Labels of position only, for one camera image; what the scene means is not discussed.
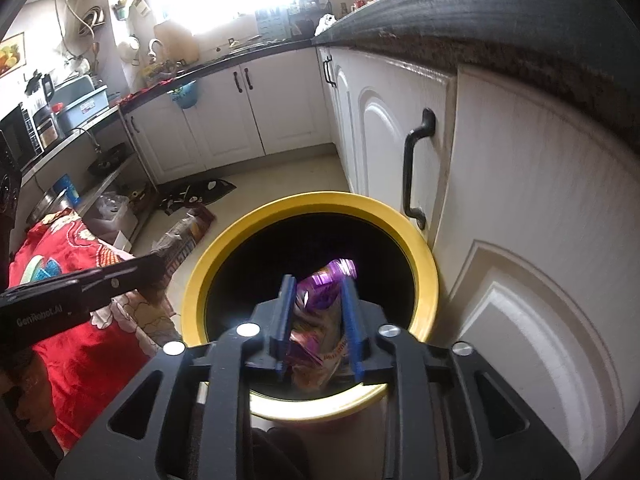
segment crumpled snack wrapper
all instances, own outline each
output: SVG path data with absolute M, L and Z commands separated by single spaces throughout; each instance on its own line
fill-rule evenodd
M 340 283 L 356 278 L 351 260 L 333 260 L 298 283 L 287 362 L 301 390 L 322 388 L 348 358 Z

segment countertop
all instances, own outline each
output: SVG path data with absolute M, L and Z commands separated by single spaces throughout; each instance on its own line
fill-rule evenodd
M 451 73 L 468 63 L 514 76 L 582 110 L 640 154 L 633 10 L 624 0 L 375 0 L 313 43 Z
M 273 54 L 279 54 L 281 52 L 288 52 L 289 50 L 299 50 L 301 48 L 312 47 L 311 40 L 289 40 L 281 43 L 266 45 L 261 48 L 257 48 L 250 52 L 241 52 L 238 54 L 228 54 L 221 59 L 216 59 L 210 62 L 198 64 L 196 66 L 187 68 L 187 72 L 174 78 L 169 83 L 158 84 L 151 87 L 144 93 L 135 96 L 132 100 L 120 103 L 120 110 L 123 114 L 127 114 L 139 106 L 151 101 L 159 95 L 166 94 L 167 92 L 179 88 L 194 79 L 220 72 L 232 66 L 237 66 L 240 63 L 247 63 L 254 59 L 258 59 L 265 56 L 272 56 Z

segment black cabinet handle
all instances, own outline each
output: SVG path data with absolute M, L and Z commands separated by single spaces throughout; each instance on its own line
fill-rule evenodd
M 418 207 L 411 207 L 411 188 L 414 179 L 414 149 L 416 143 L 436 133 L 436 116 L 430 108 L 422 111 L 422 124 L 407 135 L 404 140 L 404 163 L 402 165 L 402 209 L 409 218 L 415 218 L 418 227 L 424 231 L 427 217 Z
M 238 88 L 238 91 L 242 93 L 242 89 L 240 88 L 240 82 L 238 81 L 238 72 L 234 72 L 234 80 L 236 82 L 236 88 Z
M 251 84 L 251 81 L 249 80 L 249 69 L 248 68 L 244 69 L 244 77 L 246 78 L 246 83 L 249 85 L 249 90 L 253 90 L 254 86 Z
M 131 116 L 131 126 L 133 127 L 133 129 L 136 131 L 137 134 L 140 133 L 140 130 L 138 129 L 135 121 L 133 120 L 133 116 Z
M 334 82 L 331 81 L 331 75 L 329 72 L 329 63 L 331 63 L 334 60 L 333 57 L 331 56 L 327 56 L 326 59 L 322 62 L 322 66 L 324 67 L 324 80 L 331 85 L 332 87 L 336 88 L 338 85 Z

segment cutting board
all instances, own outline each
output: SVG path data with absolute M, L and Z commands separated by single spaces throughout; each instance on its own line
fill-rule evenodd
M 158 23 L 154 27 L 154 35 L 164 45 L 168 59 L 185 60 L 192 64 L 200 57 L 198 42 L 189 29 L 172 20 Z

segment fruit picture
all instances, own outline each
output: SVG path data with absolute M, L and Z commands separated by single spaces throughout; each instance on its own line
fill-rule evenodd
M 0 42 L 0 77 L 26 64 L 23 32 Z

